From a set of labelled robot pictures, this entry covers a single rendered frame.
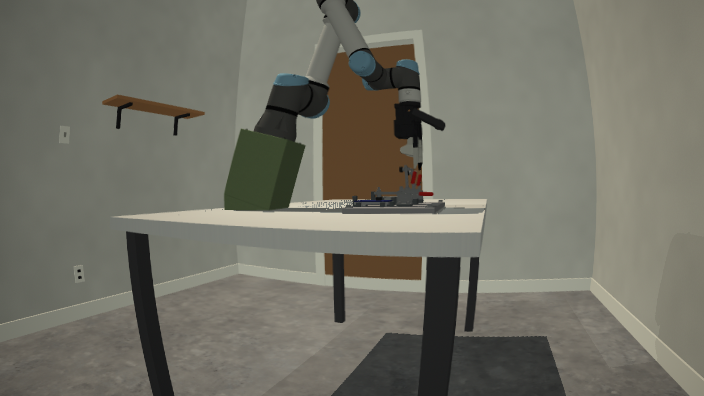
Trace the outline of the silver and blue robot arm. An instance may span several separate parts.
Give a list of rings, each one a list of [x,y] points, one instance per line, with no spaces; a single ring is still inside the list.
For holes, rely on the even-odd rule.
[[[298,114],[315,119],[326,113],[330,105],[327,81],[340,44],[349,58],[349,67],[363,78],[362,83],[366,90],[398,88],[399,102],[421,103],[420,73],[417,62],[403,59],[397,62],[396,67],[384,69],[374,60],[373,54],[355,24],[360,18],[360,9],[356,2],[353,0],[316,1],[321,12],[325,14],[323,18],[325,26],[306,77],[287,73],[277,75],[265,112],[255,126],[254,132],[287,138],[295,142]]]

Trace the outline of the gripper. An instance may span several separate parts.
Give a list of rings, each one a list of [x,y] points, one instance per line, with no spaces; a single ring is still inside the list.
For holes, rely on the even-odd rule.
[[[404,101],[400,102],[400,104],[394,104],[394,108],[396,111],[394,136],[398,139],[407,139],[407,144],[400,148],[400,152],[406,156],[413,157],[414,169],[418,165],[418,170],[420,170],[423,164],[422,125],[420,125],[422,121],[411,113],[414,108],[421,108],[421,103]],[[408,111],[409,109],[410,111]]]

